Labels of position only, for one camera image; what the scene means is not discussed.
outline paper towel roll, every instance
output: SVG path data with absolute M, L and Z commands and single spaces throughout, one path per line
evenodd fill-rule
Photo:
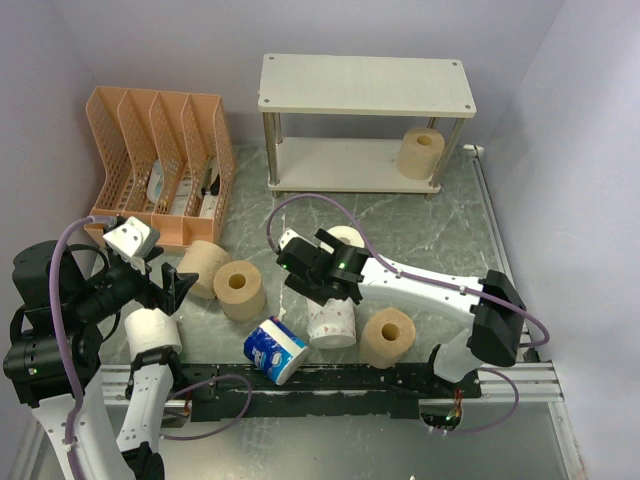
M 213 277 L 223 265 L 231 261 L 231 255 L 218 245 L 196 240 L 191 244 L 178 264 L 178 273 L 197 273 L 198 281 L 189 290 L 204 298 L 216 298 Z
M 426 180 L 435 172 L 444 145 L 444 137 L 436 130 L 412 128 L 402 140 L 398 170 L 407 178 Z
M 307 358 L 309 347 L 277 318 L 271 317 L 245 340 L 244 354 L 276 385 L 282 385 Z
M 309 343 L 316 348 L 343 348 L 356 343 L 355 305 L 330 298 L 324 306 L 307 300 Z
M 389 368 L 409 350 L 416 338 L 413 321 L 400 310 L 387 308 L 369 319 L 360 339 L 362 360 L 375 368 Z
M 244 260 L 220 267 L 213 278 L 213 290 L 222 310 L 231 320 L 252 319 L 267 301 L 260 272 Z
M 331 227 L 327 232 L 347 245 L 353 245 L 354 247 L 361 248 L 364 247 L 364 240 L 362 240 L 360 233 L 358 233 L 355 228 L 338 225 L 336 227 Z M 333 248 L 326 243 L 320 243 L 320 247 L 329 253 L 333 253 Z
M 131 360 L 140 352 L 152 348 L 172 346 L 176 353 L 182 351 L 182 342 L 176 321 L 159 308 L 141 308 L 124 321 L 129 341 Z

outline white wall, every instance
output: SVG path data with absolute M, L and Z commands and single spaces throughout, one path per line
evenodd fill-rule
M 638 478 L 640 3 L 569 0 L 485 170 L 591 479 Z
M 0 2 L 0 355 L 21 305 L 13 257 L 85 215 L 103 176 L 84 115 L 95 82 L 53 2 Z M 13 464 L 26 406 L 0 374 L 0 478 Z
M 267 52 L 459 58 L 485 144 L 563 0 L 56 0 L 98 82 L 220 93 L 231 133 L 263 139 Z M 412 119 L 283 118 L 295 135 L 401 137 Z

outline shelf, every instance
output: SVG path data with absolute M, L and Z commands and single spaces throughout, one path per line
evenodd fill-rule
M 280 183 L 273 191 L 437 193 L 396 167 L 400 140 L 286 137 L 278 145 Z
M 267 54 L 261 112 L 471 118 L 460 60 Z

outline blue and white can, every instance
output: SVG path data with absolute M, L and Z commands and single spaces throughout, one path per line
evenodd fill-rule
M 275 317 L 256 328 L 244 342 L 244 354 L 276 385 L 282 385 L 309 354 L 309 347 Z

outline marble tabletop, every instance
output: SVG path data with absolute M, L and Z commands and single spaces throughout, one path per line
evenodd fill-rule
M 248 260 L 261 272 L 267 292 L 267 304 L 254 320 L 239 324 L 227 319 L 217 300 L 189 294 L 174 314 L 183 343 L 181 359 L 185 363 L 248 363 L 242 352 L 244 340 L 265 318 L 278 315 L 302 340 L 307 341 L 306 299 L 285 287 L 286 272 L 275 263 L 267 245 L 265 225 L 269 213 L 286 196 L 274 199 L 267 188 L 267 160 L 264 148 L 236 146 L 236 179 L 220 245 L 235 260 Z M 463 151 L 456 151 L 442 179 L 441 193 L 427 199 L 423 195 L 402 194 L 330 194 L 352 211 L 378 251 L 401 263 L 451 275 L 484 276 L 498 269 L 488 219 L 477 186 L 475 171 Z M 276 215 L 274 236 L 293 228 L 312 238 L 322 227 L 346 225 L 343 214 L 320 200 L 293 202 Z M 160 282 L 160 265 L 177 265 L 179 254 L 164 254 L 151 262 L 152 279 Z M 101 266 L 96 260 L 95 271 Z M 364 300 L 356 308 L 358 336 L 368 319 L 391 302 Z M 393 305 L 416 324 L 416 341 L 404 362 L 427 361 L 438 343 L 451 340 L 461 327 L 452 319 L 431 315 L 428 311 Z M 131 302 L 122 311 L 122 319 L 139 304 Z M 110 330 L 106 320 L 101 330 Z M 100 351 L 103 364 L 129 364 L 125 329 L 121 326 Z M 359 362 L 358 345 L 337 350 L 311 349 L 308 363 Z

